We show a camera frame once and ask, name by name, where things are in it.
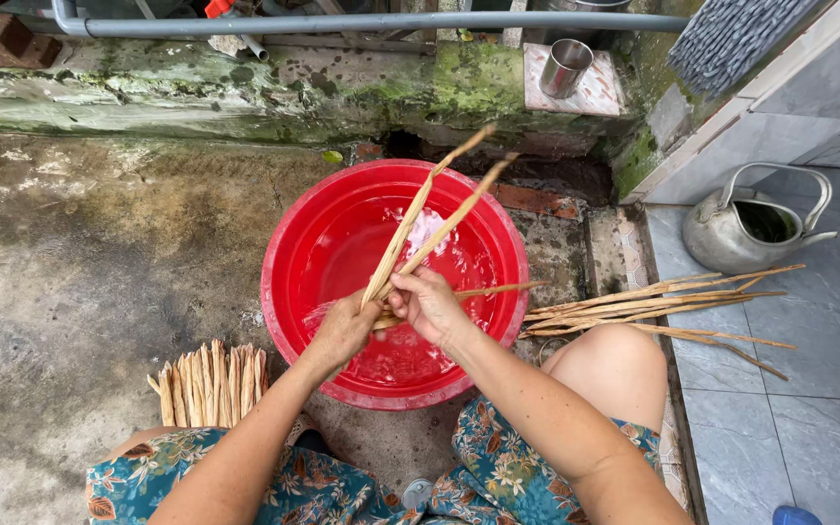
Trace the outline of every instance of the aluminum kettle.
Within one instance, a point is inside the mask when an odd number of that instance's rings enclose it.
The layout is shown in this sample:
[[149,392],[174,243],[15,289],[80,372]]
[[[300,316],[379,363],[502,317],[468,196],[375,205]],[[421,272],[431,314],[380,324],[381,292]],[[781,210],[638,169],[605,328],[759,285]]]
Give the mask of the aluminum kettle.
[[[735,188],[737,176],[753,167],[808,173],[819,182],[822,195],[805,221],[766,193]],[[831,200],[832,183],[821,172],[771,162],[744,164],[723,189],[689,212],[682,224],[682,242],[709,270],[730,275],[758,272],[803,246],[837,236],[837,232],[812,233]]]

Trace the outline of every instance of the floral patterned clothing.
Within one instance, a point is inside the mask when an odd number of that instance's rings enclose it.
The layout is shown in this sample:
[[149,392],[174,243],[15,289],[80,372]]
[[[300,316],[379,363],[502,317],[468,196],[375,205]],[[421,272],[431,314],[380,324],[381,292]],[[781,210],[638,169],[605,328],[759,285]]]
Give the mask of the floral patterned clothing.
[[[639,425],[612,422],[662,475],[660,437]],[[164,496],[226,432],[218,428],[173,432],[88,469],[90,522],[146,523]],[[286,447],[255,523],[589,523],[568,482],[484,396],[470,401],[459,414],[453,450],[460,464],[437,480],[426,503],[407,509],[374,475],[311,450]]]

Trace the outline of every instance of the red plastic basin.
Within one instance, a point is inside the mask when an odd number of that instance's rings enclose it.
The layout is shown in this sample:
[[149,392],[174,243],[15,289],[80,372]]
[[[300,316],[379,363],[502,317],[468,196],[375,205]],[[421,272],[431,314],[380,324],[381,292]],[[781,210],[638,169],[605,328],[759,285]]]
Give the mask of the red plastic basin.
[[[287,210],[262,265],[262,311],[274,345],[288,363],[313,339],[330,301],[367,285],[402,212],[432,167],[404,159],[358,164],[312,187]],[[446,169],[436,177],[426,207],[445,219],[475,186],[470,178]],[[529,276],[521,236],[488,194],[426,264],[455,290],[525,282]],[[480,327],[509,347],[524,321],[526,304],[527,292],[503,292],[473,297],[463,306]],[[473,385],[410,326],[388,329],[387,335],[385,342],[372,338],[320,390],[362,408],[412,410],[451,399]]]

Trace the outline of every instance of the mossy concrete wall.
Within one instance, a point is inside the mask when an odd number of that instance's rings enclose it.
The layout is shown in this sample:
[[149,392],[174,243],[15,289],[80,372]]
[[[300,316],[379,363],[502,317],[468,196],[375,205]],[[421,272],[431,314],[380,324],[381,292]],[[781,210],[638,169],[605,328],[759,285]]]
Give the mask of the mossy concrete wall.
[[496,139],[513,142],[618,135],[636,119],[526,110],[522,53],[503,46],[444,42],[435,55],[269,51],[263,63],[205,42],[65,38],[49,69],[0,68],[0,131],[332,144],[494,123]]
[[[631,88],[632,107],[641,115],[647,115],[666,93],[669,87],[676,83],[686,101],[693,108],[693,129],[697,129],[713,115],[722,105],[737,94],[764,67],[802,33],[815,17],[822,13],[826,6],[834,0],[825,0],[813,7],[799,23],[790,29],[764,58],[758,61],[743,78],[729,87],[723,93],[714,93],[711,100],[706,100],[706,94],[692,94],[676,71],[666,65],[669,50],[676,44],[679,35],[668,33],[623,33],[616,41],[614,53],[619,56],[624,65],[629,68],[631,81],[623,82]],[[692,17],[705,4],[705,0],[634,0],[631,11],[679,17]],[[620,197],[629,194],[636,186],[666,158],[656,141],[650,127],[639,120],[639,126],[632,134],[622,134],[606,140],[600,149],[604,148],[604,155],[612,159],[612,176]]]

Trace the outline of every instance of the mop head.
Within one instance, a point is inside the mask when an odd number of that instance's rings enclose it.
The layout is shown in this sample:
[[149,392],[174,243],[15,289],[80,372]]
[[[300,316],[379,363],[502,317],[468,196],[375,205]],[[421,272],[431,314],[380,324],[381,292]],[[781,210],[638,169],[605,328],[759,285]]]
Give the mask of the mop head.
[[818,0],[707,0],[669,51],[693,93],[710,100],[744,77]]

